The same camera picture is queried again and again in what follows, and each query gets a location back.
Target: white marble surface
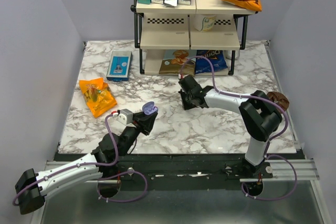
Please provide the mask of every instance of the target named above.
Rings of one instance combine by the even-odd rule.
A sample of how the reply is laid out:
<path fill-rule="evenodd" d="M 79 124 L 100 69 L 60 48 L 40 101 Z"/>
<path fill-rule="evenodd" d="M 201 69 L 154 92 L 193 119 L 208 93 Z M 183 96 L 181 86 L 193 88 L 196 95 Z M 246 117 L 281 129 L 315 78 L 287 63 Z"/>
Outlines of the white marble surface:
<path fill-rule="evenodd" d="M 130 80 L 111 82 L 106 80 L 112 50 L 133 51 Z M 249 134 L 240 115 L 220 109 L 182 110 L 180 89 L 176 77 L 144 76 L 139 74 L 139 52 L 132 41 L 88 42 L 78 80 L 104 77 L 109 84 L 118 105 L 115 109 L 141 110 L 142 105 L 154 101 L 159 114 L 149 136 L 140 135 L 133 153 L 244 153 L 247 151 Z M 212 85 L 211 79 L 197 78 L 204 87 Z M 257 89 L 277 90 L 273 73 L 261 41 L 247 42 L 236 63 L 235 75 L 216 77 L 216 84 L 222 90 L 253 93 Z M 97 147 L 107 133 L 104 118 L 95 119 L 81 91 L 76 89 L 71 102 L 59 152 L 89 153 Z M 110 120 L 112 131 L 121 133 L 124 126 Z M 269 153 L 295 153 L 293 137 L 286 133 L 272 141 Z"/>

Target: small blue box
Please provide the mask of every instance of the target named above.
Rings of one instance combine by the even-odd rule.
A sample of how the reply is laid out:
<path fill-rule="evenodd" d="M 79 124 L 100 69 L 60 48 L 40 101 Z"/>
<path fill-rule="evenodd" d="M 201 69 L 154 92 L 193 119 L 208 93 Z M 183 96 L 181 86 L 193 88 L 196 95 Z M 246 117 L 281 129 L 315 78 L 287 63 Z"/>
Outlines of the small blue box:
<path fill-rule="evenodd" d="M 131 51 L 112 51 L 106 79 L 109 81 L 128 81 L 131 60 Z"/>

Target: mug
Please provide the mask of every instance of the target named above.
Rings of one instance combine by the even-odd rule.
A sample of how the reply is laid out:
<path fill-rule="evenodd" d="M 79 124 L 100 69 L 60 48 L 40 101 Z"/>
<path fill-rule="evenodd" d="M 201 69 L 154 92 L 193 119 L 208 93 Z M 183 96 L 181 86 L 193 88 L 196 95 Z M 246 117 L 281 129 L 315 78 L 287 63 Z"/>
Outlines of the mug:
<path fill-rule="evenodd" d="M 194 18 L 195 29 L 202 32 L 210 31 L 215 25 L 216 16 L 215 14 L 196 14 Z"/>

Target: gray wall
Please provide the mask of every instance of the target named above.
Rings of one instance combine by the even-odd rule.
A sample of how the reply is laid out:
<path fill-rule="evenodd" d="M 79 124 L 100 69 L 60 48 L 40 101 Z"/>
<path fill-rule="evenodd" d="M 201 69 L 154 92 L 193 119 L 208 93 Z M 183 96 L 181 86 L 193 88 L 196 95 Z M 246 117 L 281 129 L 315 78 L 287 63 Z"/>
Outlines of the gray wall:
<path fill-rule="evenodd" d="M 336 222 L 336 0 L 294 0 L 271 42 L 299 141 L 313 157 Z"/>
<path fill-rule="evenodd" d="M 133 38 L 133 0 L 62 0 L 85 40 Z M 293 0 L 261 0 L 264 10 L 250 18 L 248 39 L 270 39 Z"/>
<path fill-rule="evenodd" d="M 61 0 L 0 6 L 0 223 L 29 223 L 12 206 L 14 185 L 56 151 L 83 43 Z"/>

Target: checkered pattern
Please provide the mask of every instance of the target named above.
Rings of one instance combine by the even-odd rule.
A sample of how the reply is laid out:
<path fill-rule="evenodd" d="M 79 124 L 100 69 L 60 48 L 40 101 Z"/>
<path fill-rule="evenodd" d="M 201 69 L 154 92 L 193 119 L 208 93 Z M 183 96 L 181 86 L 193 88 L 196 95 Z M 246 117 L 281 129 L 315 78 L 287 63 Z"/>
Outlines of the checkered pattern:
<path fill-rule="evenodd" d="M 230 19 L 228 19 L 228 20 L 218 19 L 218 20 L 216 20 L 215 25 L 223 25 L 223 26 L 231 25 L 231 20 Z"/>
<path fill-rule="evenodd" d="M 184 24 L 184 18 L 148 18 L 148 24 Z"/>

